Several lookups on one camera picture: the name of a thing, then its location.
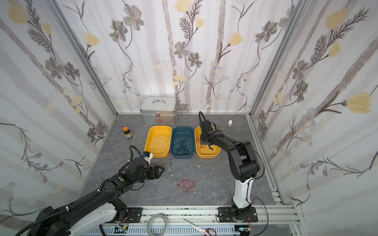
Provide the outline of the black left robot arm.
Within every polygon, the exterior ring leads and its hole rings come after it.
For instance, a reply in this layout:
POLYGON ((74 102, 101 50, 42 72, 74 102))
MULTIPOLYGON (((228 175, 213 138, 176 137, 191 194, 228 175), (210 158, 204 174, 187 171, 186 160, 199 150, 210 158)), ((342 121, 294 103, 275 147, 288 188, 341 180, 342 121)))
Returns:
POLYGON ((126 205, 121 203, 119 197, 134 191, 133 186, 137 183, 159 179, 165 170, 162 166, 150 165, 146 158, 151 157, 151 153, 141 153, 133 145, 129 146, 129 150, 131 156, 127 163, 114 176, 105 179, 97 189, 56 209, 51 206, 45 208, 33 223, 19 230, 16 235, 71 236, 74 225, 105 204, 110 204, 116 212, 126 210, 126 205))

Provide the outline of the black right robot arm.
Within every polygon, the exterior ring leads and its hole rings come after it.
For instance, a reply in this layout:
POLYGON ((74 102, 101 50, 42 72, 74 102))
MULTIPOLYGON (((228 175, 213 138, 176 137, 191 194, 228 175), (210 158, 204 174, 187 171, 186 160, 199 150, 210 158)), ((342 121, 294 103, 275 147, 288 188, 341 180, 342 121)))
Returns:
POLYGON ((259 154, 249 141, 237 141, 226 136, 216 124, 205 118, 202 111, 198 113, 201 129, 200 143, 209 149, 217 146, 228 155, 230 171, 235 178, 235 192, 231 207, 220 207, 219 222, 251 222, 257 223, 256 209, 252 206, 251 190, 254 180, 261 178, 259 154))

